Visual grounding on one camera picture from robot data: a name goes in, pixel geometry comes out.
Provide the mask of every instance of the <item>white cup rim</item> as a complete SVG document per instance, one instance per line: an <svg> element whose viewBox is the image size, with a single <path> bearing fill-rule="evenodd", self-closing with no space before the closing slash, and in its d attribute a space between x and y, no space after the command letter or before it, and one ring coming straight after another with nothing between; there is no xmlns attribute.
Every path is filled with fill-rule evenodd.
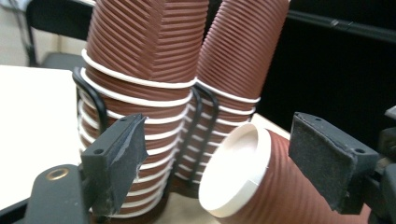
<svg viewBox="0 0 396 224"><path fill-rule="evenodd" d="M180 165L178 166L178 168L180 168L180 169L182 169L182 170L185 170L185 171L187 171L187 172L191 172L191 171L192 171L192 169L190 169L189 167L187 167L187 166L185 166L185 165L183 165L183 164L180 164ZM196 174L197 174L197 175L203 175L204 173L202 173L202 172L196 172Z"/></svg>
<svg viewBox="0 0 396 224"><path fill-rule="evenodd" d="M149 203L149 202L153 201L156 197L158 197L160 194L162 194L164 188L165 188L165 184L162 184L160 186L160 188L155 191L154 194L152 194L152 195L148 196L147 198L142 199L140 201L131 202L131 203L123 203L121 205L121 208L137 207L137 206L143 205L145 203Z"/></svg>
<svg viewBox="0 0 396 224"><path fill-rule="evenodd" d="M142 195L145 193L149 193L154 191L155 189L157 189L159 186L161 186L162 184L166 183L166 179L168 178L168 176L164 175L163 179L161 179L160 181L158 181L158 183L156 183L155 185L146 188L146 189L140 189L140 190L134 190L134 191L128 191L126 196L138 196L138 195Z"/></svg>
<svg viewBox="0 0 396 224"><path fill-rule="evenodd" d="M90 136L85 128L82 126L82 119L78 120L78 134L85 138L85 140L87 140L91 144L95 141L95 138Z"/></svg>
<svg viewBox="0 0 396 224"><path fill-rule="evenodd" d="M179 173L179 172L176 172L175 173L175 175L177 176L177 177L179 177L179 178L181 178L181 179L184 179L184 180L189 180L186 176L184 176L184 175L182 175L181 173ZM198 180L192 180L192 183L194 183L194 184L200 184L201 183L201 181L198 181Z"/></svg>
<svg viewBox="0 0 396 224"><path fill-rule="evenodd" d="M162 195L159 195L154 201L152 201L152 203L148 207L143 208L142 210L139 210L137 212L132 212L132 213L128 213L128 214L116 214L116 215L112 215L111 217L128 218L128 217L141 216L141 215L147 213L148 211L150 211L153 207L155 207L160 202L161 198L162 198Z"/></svg>
<svg viewBox="0 0 396 224"><path fill-rule="evenodd" d="M78 101L78 113L81 115L81 118L84 119L89 125L91 125L91 127L99 129L99 125L96 120L91 118L91 116L87 112L85 112L85 110L82 108L82 104L82 100Z"/></svg>
<svg viewBox="0 0 396 224"><path fill-rule="evenodd" d="M166 166L165 169L161 170L160 172L158 172L158 173L156 173L154 175L148 175L148 176L145 176L145 177L137 177L137 178L135 178L133 184L148 182L150 180L153 180L153 179L156 179L156 178L160 177L161 175L166 175L166 172L169 172L170 169L171 169L171 167L170 167L170 165L168 163L168 165Z"/></svg>
<svg viewBox="0 0 396 224"><path fill-rule="evenodd" d="M183 159L186 160L186 161L190 161L190 162L196 162L196 159L191 158L191 157L189 157L188 155L183 155ZM200 161L200 162L199 162L199 165L201 165L201 166L206 166L207 163L201 162L201 161Z"/></svg>
<svg viewBox="0 0 396 224"><path fill-rule="evenodd" d="M185 128L183 128L181 131L182 131L183 133L187 133L188 130L185 129ZM198 142L204 141L204 138L203 138L203 137L198 136L198 135L196 135L196 134L193 134L193 135L191 136L191 138L194 139L194 140L196 140L196 141L198 141ZM210 145L210 146L212 146L212 147L218 147L219 145L213 145L213 144L221 144L221 143L208 142L207 144Z"/></svg>
<svg viewBox="0 0 396 224"><path fill-rule="evenodd" d="M192 111L195 111L195 107L194 107L193 105L188 104L188 107L189 107ZM202 112L202 113L201 113L201 116L202 116L202 118L204 118L204 119L212 119L212 116L206 114L205 112ZM228 121L228 120L226 120L226 119L219 119L219 118L216 119L216 122L217 122L217 123L224 124L224 125L229 125L229 126L235 126L235 127L238 127L238 126L241 126L241 125L243 125L243 124L246 124L246 123L248 123L249 121L250 121L250 119L247 119L247 120L244 120L244 121Z"/></svg>
<svg viewBox="0 0 396 224"><path fill-rule="evenodd" d="M209 89L210 91L213 91L214 93L218 94L218 95L222 95L224 97L227 97L229 99L235 100L235 101L239 101L239 102L243 102L243 103L248 103L248 104L256 104L257 102L260 101L260 97L257 99L248 99L248 98L244 98L244 97L240 97L240 96L235 96L232 95L228 92L225 91L220 91L206 83L204 83L203 81L201 81L200 79L197 80L197 82L201 85L203 85L205 88Z"/></svg>
<svg viewBox="0 0 396 224"><path fill-rule="evenodd" d="M193 147L193 146L187 146L187 150L191 150L191 151L193 151L193 152L199 152L199 151L200 151L198 148ZM208 152L204 152L203 155L204 155L204 156L207 156L207 157L212 157L212 156L213 156L213 154L208 153Z"/></svg>
<svg viewBox="0 0 396 224"><path fill-rule="evenodd" d="M145 140L159 140L170 137L172 135L176 135L180 132L180 130L184 126L184 121L181 121L180 124L174 129L166 133L156 133L156 134L146 134Z"/></svg>
<svg viewBox="0 0 396 224"><path fill-rule="evenodd" d="M233 130L206 165L199 188L201 206L215 217L235 214L253 197L270 157L271 137L264 128L249 123Z"/></svg>
<svg viewBox="0 0 396 224"><path fill-rule="evenodd" d="M222 143L215 143L215 142L207 142L207 145L208 146L212 146L212 147L219 147L219 146L221 146L221 144Z"/></svg>
<svg viewBox="0 0 396 224"><path fill-rule="evenodd" d="M89 106L90 108L94 109L94 106L92 105L92 102L91 102L89 99L87 99L87 97L86 97L84 94L81 94L80 96L81 96L82 101L83 101L85 104L87 104L87 106ZM181 119L185 118L185 116L187 115L188 112L189 112L189 109L186 107L186 108L184 108L184 110L183 110L180 114L178 114L178 115L176 115L176 116L169 117L169 118L162 118L162 119L151 119L151 118L147 118L147 119L145 120L145 123L147 123L147 124L165 124L165 123L171 123L171 122L174 122L174 121L181 120ZM113 111L111 111L111 110L107 110L107 115L108 115L109 117L113 118L113 119L122 119L123 117L126 116L126 115L118 114L118 113L113 112Z"/></svg>
<svg viewBox="0 0 396 224"><path fill-rule="evenodd" d="M168 144L167 146L158 147L158 148L154 148L154 149L147 149L148 155L153 156L153 155L158 155L160 153L168 151L168 150L172 149L173 147L175 147L177 142L178 142L178 137L175 138L175 140L173 142L171 142L170 144Z"/></svg>
<svg viewBox="0 0 396 224"><path fill-rule="evenodd" d="M191 122L192 122L192 119L190 119L190 118L188 118L188 117L186 117L185 120L186 120L188 123L191 123ZM196 127L197 127L198 129L201 129L202 131L207 131L207 128L206 128L205 126L203 126L202 124L197 124ZM215 134L215 135L218 135L218 136L223 136L223 137L226 137L226 136L229 135L229 133L221 133L221 132L218 132L218 131L216 131L216 130L213 130L212 133Z"/></svg>
<svg viewBox="0 0 396 224"><path fill-rule="evenodd" d="M124 80L127 82L132 82L135 84L139 84L142 86L148 86L148 87L156 87L156 88L164 88L164 89L184 89L193 86L197 78L195 77L193 80L189 82L178 82L178 83L167 83L167 82L157 82L157 81L148 81L145 79L137 78L137 77L130 77L127 76L123 73L116 72L114 70L111 70L109 68L104 67L103 65L96 63L93 59L91 59L90 56L88 56L87 50L83 49L81 51L81 56L84 59L84 61L92 66L93 68L107 74L108 76L118 78L120 80Z"/></svg>
<svg viewBox="0 0 396 224"><path fill-rule="evenodd" d="M116 99L119 101L123 101L128 104L143 105L143 106L150 106L150 107L171 107L171 106L177 106L177 105L184 105L187 102L189 102L192 97L192 91L190 91L189 95L183 99L178 99L178 100L174 100L174 101L150 101L150 100L127 96L127 95L123 95L123 94L120 94L120 93L117 93L114 91L110 91L110 90L96 84L95 82L93 82L92 80L90 80L88 78L87 74L85 74L85 68L81 68L80 73L81 73L82 78L88 84L90 84L92 87L94 87L98 92L100 92L103 95L106 95L110 98L113 98L113 99Z"/></svg>
<svg viewBox="0 0 396 224"><path fill-rule="evenodd" d="M212 102L206 99L202 99L202 103L205 105L213 106ZM238 110L238 109L232 109L224 105L219 105L219 110L236 115L251 115L252 113L254 113L254 111L256 111L256 107L253 106L251 107L250 110Z"/></svg>
<svg viewBox="0 0 396 224"><path fill-rule="evenodd" d="M160 166L160 165L162 165L162 164L164 164L164 163L167 163L168 161L171 161L171 160L173 159L174 155L175 155L175 150L173 149L173 151L172 151L167 157L163 158L163 159L160 160L160 161L156 161L156 162L154 162L154 163L149 163L149 164L142 164L142 165L140 166L140 170L147 170L147 169L151 169L151 168L158 167L158 166ZM151 179L154 179L154 178L160 176L160 175L158 175L158 174L146 176L146 177L143 177L143 178L139 178L138 182L141 183L141 182L149 181L149 180L151 180Z"/></svg>

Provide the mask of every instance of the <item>brown paper cup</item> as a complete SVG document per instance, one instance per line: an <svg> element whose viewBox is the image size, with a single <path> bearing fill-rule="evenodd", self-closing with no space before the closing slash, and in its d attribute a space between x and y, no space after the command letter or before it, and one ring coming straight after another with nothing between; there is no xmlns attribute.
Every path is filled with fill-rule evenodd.
<svg viewBox="0 0 396 224"><path fill-rule="evenodd" d="M150 169L139 170L138 176L139 176L139 178L145 178L150 175L158 174L159 172L166 170L166 169L169 169L169 162L166 162L159 166L152 167Z"/></svg>
<svg viewBox="0 0 396 224"><path fill-rule="evenodd" d="M256 98L246 98L246 97L233 95L231 93L228 93L227 91L222 91L218 89L216 86L213 86L213 84L211 83L205 83L201 79L198 79L197 82L215 94L216 98L219 101L220 106L230 108L231 110L251 111L261 99L259 97L260 95ZM204 98L203 102L206 105L212 105L212 103L209 102L208 99L206 98Z"/></svg>
<svg viewBox="0 0 396 224"><path fill-rule="evenodd" d="M191 178L191 171L187 171L183 168L179 168L177 169L176 176L183 179L184 181L188 181ZM199 184L201 182L201 177L202 177L202 173L197 172L192 182L195 184Z"/></svg>
<svg viewBox="0 0 396 224"><path fill-rule="evenodd" d="M100 72L89 65L86 66L86 74L90 80L107 90L150 101L173 101L184 99L190 93L190 88L155 88L124 81Z"/></svg>
<svg viewBox="0 0 396 224"><path fill-rule="evenodd" d="M122 207L118 214L112 216L115 218L127 218L127 217L139 217L146 214L148 211L153 209L162 199L162 194L155 195L156 197L150 202L134 206L134 207Z"/></svg>
<svg viewBox="0 0 396 224"><path fill-rule="evenodd" d="M235 96L260 96L288 10L287 0L223 1L201 49L198 78Z"/></svg>
<svg viewBox="0 0 396 224"><path fill-rule="evenodd" d="M184 82L195 77L207 1L99 1L87 51L93 60L131 77Z"/></svg>
<svg viewBox="0 0 396 224"><path fill-rule="evenodd" d="M138 180L137 182L134 181L129 191L134 192L143 189L149 189L150 187L155 186L159 182L161 183L166 182L168 176L169 176L169 170L155 175L147 176L146 177L147 180L145 179L142 180L142 178L140 178L140 180Z"/></svg>
<svg viewBox="0 0 396 224"><path fill-rule="evenodd" d="M177 140L177 134L171 135L163 139L146 140L146 150L155 149L159 147L166 147Z"/></svg>
<svg viewBox="0 0 396 224"><path fill-rule="evenodd" d="M124 203L139 203L139 202L145 201L146 199L149 199L151 201L152 200L151 197L155 197L157 191L160 190L160 189L161 189L161 186L155 188L152 191L145 192L145 193L142 193L142 194L127 195L126 198L125 198Z"/></svg>
<svg viewBox="0 0 396 224"><path fill-rule="evenodd" d="M288 156L289 141L254 124L234 130L206 166L200 203L221 223L364 223L330 209Z"/></svg>
<svg viewBox="0 0 396 224"><path fill-rule="evenodd" d="M80 103L78 106L78 111L82 116L82 125L85 127L86 131L95 138L98 136L98 124L96 121L96 111L92 108L91 105L86 103ZM117 119L123 117L123 115L113 116L114 112L107 110L108 113L108 125L112 125ZM163 118L163 119L146 119L145 121L145 135L156 135L161 133L171 132L177 129L181 122L183 122L183 117L187 114L187 108L184 109L180 114L172 117L172 118Z"/></svg>
<svg viewBox="0 0 396 224"><path fill-rule="evenodd" d="M143 116L149 117L151 119L166 119L169 117L174 117L179 115L185 109L185 105L176 105L170 107L152 107L144 105L133 105L124 103L119 100L112 99L110 97L101 95L105 101L107 110L112 111L118 115L130 115L141 113ZM85 106L87 113L96 120L96 110L92 107Z"/></svg>

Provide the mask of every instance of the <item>paper cup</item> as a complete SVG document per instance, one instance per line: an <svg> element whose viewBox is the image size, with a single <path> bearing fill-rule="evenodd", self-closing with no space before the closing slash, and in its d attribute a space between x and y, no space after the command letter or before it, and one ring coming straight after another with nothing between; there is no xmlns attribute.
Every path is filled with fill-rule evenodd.
<svg viewBox="0 0 396 224"><path fill-rule="evenodd" d="M193 80L188 82L176 82L176 83L168 83L168 82L158 82L152 80L145 80L137 77L130 77L123 73L111 70L97 62L95 62L90 56L88 56L87 50L83 49L81 51L81 56L84 58L84 61L93 68L101 71L104 74L107 74L111 77L115 77L117 79L131 82L134 84L147 86L147 87L155 87L155 88L164 88L164 89L184 89L193 86L196 83L197 78L195 77Z"/></svg>
<svg viewBox="0 0 396 224"><path fill-rule="evenodd" d="M185 105L177 105L177 106L170 106L170 107L153 107L153 106L144 106L144 105L134 105L124 103L107 96L101 95L105 101L107 110L110 110L116 114L120 115L130 115L130 114L137 114L141 113L143 116L149 117L150 119L166 119L169 117L174 117L179 115L185 109ZM87 113L93 119L96 119L96 110L93 108L85 107Z"/></svg>
<svg viewBox="0 0 396 224"><path fill-rule="evenodd" d="M185 173L184 170L179 170L177 173L175 173L175 176L177 176L178 178L184 181L188 181L190 179L190 173L187 172ZM192 183L194 184L200 184L200 182L201 182L201 175L196 175L192 180Z"/></svg>
<svg viewBox="0 0 396 224"><path fill-rule="evenodd" d="M149 168L149 169L144 169L144 170L139 170L138 173L138 178L145 178L148 177L150 175L155 175L158 174L160 172L162 172L163 170L167 170L170 168L171 163L173 163L172 161L166 162L164 164L160 164L158 166Z"/></svg>
<svg viewBox="0 0 396 224"><path fill-rule="evenodd" d="M162 183L158 188L156 188L153 191L138 195L127 195L121 208L137 207L146 204L148 202L151 202L156 197L159 197L159 195L162 196L164 187L165 184Z"/></svg>
<svg viewBox="0 0 396 224"><path fill-rule="evenodd" d="M148 189L154 185L156 185L158 182L163 183L163 181L165 181L165 179L169 176L169 171L167 171L166 173L160 173L156 174L156 175L151 175L147 177L147 180L140 180L140 181L136 181L132 184L131 188L130 188L130 192L134 192L134 191L139 191L142 189Z"/></svg>
<svg viewBox="0 0 396 224"><path fill-rule="evenodd" d="M201 206L220 223L362 223L331 211L288 156L289 141L249 123L235 129L207 164Z"/></svg>
<svg viewBox="0 0 396 224"><path fill-rule="evenodd" d="M92 14L88 54L130 77L190 81L195 77L206 12L207 1L99 2Z"/></svg>
<svg viewBox="0 0 396 224"><path fill-rule="evenodd" d="M248 114L243 114L246 111L235 110L235 109L228 110L228 111L233 111L233 112L241 112L238 114L238 113L231 113L231 112L225 111L224 109L226 109L226 108L228 108L228 107L219 106L218 119L223 119L223 120L227 120L230 122L241 122L241 121L245 121L245 120L249 119L255 111L255 108L252 108L248 111L249 112ZM195 112L195 107L193 105L191 105L191 112ZM215 109L214 109L213 105L211 104L210 101L207 101L206 99L203 99L203 113L210 118L215 113Z"/></svg>
<svg viewBox="0 0 396 224"><path fill-rule="evenodd" d="M231 108L234 111L250 111L261 99L260 95L251 99L233 95L231 93L228 93L227 91L222 91L217 87L212 86L213 84L211 83L205 83L200 79L198 79L197 82L215 94L216 98L219 101L219 105Z"/></svg>
<svg viewBox="0 0 396 224"><path fill-rule="evenodd" d="M177 106L177 105L185 105L192 97L192 92L190 92L187 97L182 98L182 99L176 99L176 100L171 100L171 101L161 101L161 100L147 100L144 98L137 98L133 96L128 96L124 95L122 93L112 91L109 89L104 88L103 86L98 85L95 83L93 80L91 80L87 74L85 68L81 68L81 76L82 78L90 84L93 88L95 88L98 92L101 94L124 102L128 104L133 104L133 105L144 105L144 106L151 106L151 107L170 107L170 106Z"/></svg>
<svg viewBox="0 0 396 224"><path fill-rule="evenodd" d="M82 126L90 136L97 138L99 136L98 124L93 118L91 118L91 116L96 117L95 112L91 108L88 108L88 111L89 112L86 112L86 110L84 109L84 105L81 106L80 114L82 118ZM182 125L182 120L176 120L173 122L162 123L162 124L155 124L155 122L151 122L150 124L145 122L145 135L148 140L163 139L168 137L168 135L177 134L181 125Z"/></svg>
<svg viewBox="0 0 396 224"><path fill-rule="evenodd" d="M200 123L196 124L195 126L192 126L192 124L191 124L192 119L191 119L191 117L189 115L185 118L185 121L186 122L185 122L185 125L184 125L184 129L186 131L183 130L183 132L187 132L187 130L189 130L189 129L194 129L194 134L199 135L199 136L204 136L204 134L208 130L207 126L204 126L204 125L202 125ZM218 132L216 130L213 130L211 134L218 135L218 136L223 136L223 137L226 137L226 136L229 135L229 133L221 133L221 132Z"/></svg>
<svg viewBox="0 0 396 224"><path fill-rule="evenodd" d="M127 82L108 76L107 74L102 73L101 71L96 70L89 65L86 66L86 75L92 82L107 90L150 101L173 101L177 99L184 99L190 93L190 88L165 89Z"/></svg>
<svg viewBox="0 0 396 224"><path fill-rule="evenodd" d="M126 218L126 217L138 217L141 216L145 213L147 213L149 210L151 210L155 205L158 204L158 202L162 198L162 194L158 193L155 195L154 199L150 202L135 206L135 207L122 207L117 215L114 215L112 217L118 217L118 218Z"/></svg>
<svg viewBox="0 0 396 224"><path fill-rule="evenodd" d="M173 159L174 150L171 148L163 153L148 156L140 169L145 167L156 167Z"/></svg>
<svg viewBox="0 0 396 224"><path fill-rule="evenodd" d="M91 127L87 127L87 131L92 134L97 133L97 129L99 125L97 124L96 121L96 112L93 109L93 105L91 103L82 103L78 105L78 111L79 114L81 115L83 121L88 123ZM169 132L171 130L176 129L179 125L180 122L182 122L182 119L184 116L187 114L187 107L182 111L179 115L176 115L171 118L163 118L163 119L146 119L145 121L145 134L150 135L150 134L159 134L159 133L165 133ZM121 119L124 116L117 114L114 116L114 112L107 110L108 118L109 118L109 125L113 124L117 119Z"/></svg>
<svg viewBox="0 0 396 224"><path fill-rule="evenodd" d="M178 134L171 135L163 139L146 140L146 150L166 147L169 144L172 144L176 140L178 140Z"/></svg>
<svg viewBox="0 0 396 224"><path fill-rule="evenodd" d="M201 49L199 79L235 96L260 96L288 10L287 0L222 2Z"/></svg>

